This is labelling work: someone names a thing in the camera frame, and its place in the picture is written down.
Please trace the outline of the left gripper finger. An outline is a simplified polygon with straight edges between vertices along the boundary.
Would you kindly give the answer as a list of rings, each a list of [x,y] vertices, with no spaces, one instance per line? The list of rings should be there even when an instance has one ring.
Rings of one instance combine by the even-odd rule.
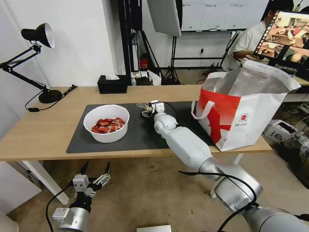
[[[105,168],[105,173],[96,178],[93,182],[91,182],[90,188],[92,191],[98,191],[103,188],[111,179],[110,176],[110,161],[107,163]]]
[[[89,161],[81,167],[78,174],[75,175],[73,180],[69,181],[69,187],[86,188],[89,184],[88,176],[86,175],[86,170],[88,168]]]

